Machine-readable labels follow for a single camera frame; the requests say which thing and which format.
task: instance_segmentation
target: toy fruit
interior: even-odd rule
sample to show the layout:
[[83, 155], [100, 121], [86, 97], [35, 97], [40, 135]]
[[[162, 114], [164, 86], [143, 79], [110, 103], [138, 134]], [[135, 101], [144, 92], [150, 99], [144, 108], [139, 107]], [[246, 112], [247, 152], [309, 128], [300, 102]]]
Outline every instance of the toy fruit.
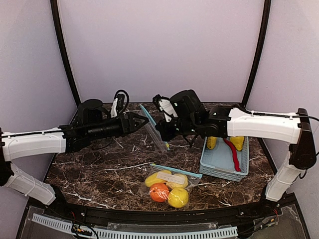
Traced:
[[[168, 170], [162, 170], [160, 172], [171, 174], [171, 172]], [[158, 173], [153, 173], [151, 176], [147, 177], [145, 179], [145, 182], [144, 182], [145, 186], [147, 186], [149, 188], [151, 185], [153, 185], [155, 183], [166, 183], [167, 182], [166, 180], [157, 178], [157, 175], [158, 175]]]
[[182, 208], [188, 203], [188, 192], [184, 188], [173, 188], [167, 201], [172, 207]]
[[168, 198], [169, 190], [164, 183], [155, 183], [150, 187], [150, 197], [153, 201], [162, 203]]
[[233, 143], [238, 151], [243, 150], [244, 140], [244, 136], [230, 137], [230, 141]]
[[181, 174], [181, 173], [176, 173], [174, 174], [175, 176], [185, 178], [184, 184], [179, 184], [179, 183], [173, 183], [173, 182], [167, 182], [166, 186], [169, 188], [186, 188], [188, 186], [188, 178], [186, 175]]
[[208, 137], [207, 138], [207, 148], [209, 149], [214, 149], [214, 147], [216, 146], [216, 141], [217, 141], [217, 138], [216, 137]]

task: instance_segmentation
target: blue basket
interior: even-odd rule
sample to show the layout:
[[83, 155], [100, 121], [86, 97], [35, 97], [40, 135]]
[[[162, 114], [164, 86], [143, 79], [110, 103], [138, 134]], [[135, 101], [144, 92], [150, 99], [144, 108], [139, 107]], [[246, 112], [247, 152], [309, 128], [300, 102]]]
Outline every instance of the blue basket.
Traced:
[[249, 172], [248, 137], [245, 137], [243, 150], [237, 151], [241, 172], [235, 171], [232, 151], [222, 138], [217, 139], [214, 149], [207, 148], [206, 142], [207, 138], [200, 159], [200, 173], [236, 182], [247, 176]]

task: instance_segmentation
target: black pole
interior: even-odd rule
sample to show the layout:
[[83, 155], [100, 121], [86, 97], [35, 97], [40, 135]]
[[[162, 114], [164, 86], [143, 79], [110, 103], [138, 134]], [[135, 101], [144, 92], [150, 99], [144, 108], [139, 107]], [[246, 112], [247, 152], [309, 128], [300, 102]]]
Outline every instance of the black pole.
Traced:
[[75, 81], [74, 81], [71, 66], [70, 66], [70, 61], [69, 61], [68, 54], [67, 54], [66, 47], [65, 47], [65, 43], [64, 43], [57, 0], [51, 0], [51, 10], [52, 10], [56, 38], [58, 40], [65, 73], [66, 73], [66, 76], [68, 78], [68, 82], [69, 82], [69, 85], [70, 85], [70, 88], [72, 91], [74, 101], [75, 101], [76, 105], [78, 106], [81, 103], [81, 100], [80, 100], [80, 96], [79, 96], [78, 90], [77, 90], [76, 85], [75, 85]]
[[242, 104], [244, 107], [246, 107], [249, 96], [251, 93], [251, 90], [253, 89], [261, 53], [263, 51], [263, 46], [265, 42], [265, 37], [266, 37], [266, 31], [267, 31], [267, 25], [268, 25], [268, 19], [269, 19], [269, 13], [270, 13], [270, 5], [271, 5], [271, 0], [265, 0], [264, 3], [264, 11], [263, 11], [263, 17], [261, 20], [261, 26], [260, 26], [260, 31], [259, 31], [259, 37], [258, 37], [258, 42], [257, 42], [257, 47], [256, 47], [256, 52], [255, 52], [255, 57], [253, 61], [253, 65], [251, 67], [250, 75], [248, 78], [248, 83], [246, 86], [245, 94], [243, 97]]

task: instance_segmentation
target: white wall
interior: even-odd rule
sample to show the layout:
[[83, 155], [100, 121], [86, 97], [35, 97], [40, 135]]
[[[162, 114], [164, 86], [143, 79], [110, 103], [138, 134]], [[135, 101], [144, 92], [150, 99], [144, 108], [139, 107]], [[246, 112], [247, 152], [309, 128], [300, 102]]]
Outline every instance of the white wall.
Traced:
[[194, 89], [202, 101], [240, 102], [263, 0], [60, 0], [82, 100], [126, 89], [150, 102]]
[[[319, 2], [272, 1], [264, 50], [248, 108], [270, 112], [296, 112], [306, 108], [319, 117]], [[312, 121], [313, 131], [318, 123]], [[319, 150], [319, 130], [315, 132]], [[288, 146], [266, 140], [280, 166]], [[311, 238], [319, 238], [319, 163], [289, 191], [296, 193]]]
[[[49, 0], [0, 0], [0, 127], [21, 132], [69, 123], [76, 107], [67, 83]], [[43, 180], [52, 155], [15, 160]], [[27, 198], [0, 188], [0, 239], [13, 239]]]

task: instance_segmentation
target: yellow fruit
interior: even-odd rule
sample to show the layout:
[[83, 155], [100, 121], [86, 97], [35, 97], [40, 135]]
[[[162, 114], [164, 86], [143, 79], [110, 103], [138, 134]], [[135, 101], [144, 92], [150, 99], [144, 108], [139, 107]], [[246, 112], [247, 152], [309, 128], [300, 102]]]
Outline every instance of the yellow fruit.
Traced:
[[244, 136], [230, 137], [230, 141], [233, 143], [238, 151], [243, 150], [244, 140]]
[[[160, 172], [171, 174], [171, 172], [168, 170], [162, 170]], [[166, 183], [167, 182], [166, 180], [157, 178], [157, 175], [158, 175], [158, 173], [153, 173], [151, 176], [147, 177], [145, 179], [145, 182], [144, 182], [145, 186], [147, 186], [149, 188], [151, 185], [153, 185], [155, 183]]]
[[208, 137], [207, 138], [207, 148], [209, 149], [214, 149], [214, 147], [216, 146], [216, 142], [217, 142], [217, 138], [216, 137]]
[[179, 184], [179, 183], [173, 183], [173, 182], [167, 182], [166, 186], [169, 188], [186, 188], [188, 186], [188, 178], [186, 175], [181, 174], [181, 173], [176, 173], [174, 174], [175, 176], [185, 178], [184, 184]]
[[188, 192], [184, 188], [174, 188], [168, 195], [168, 204], [175, 208], [182, 208], [188, 203]]

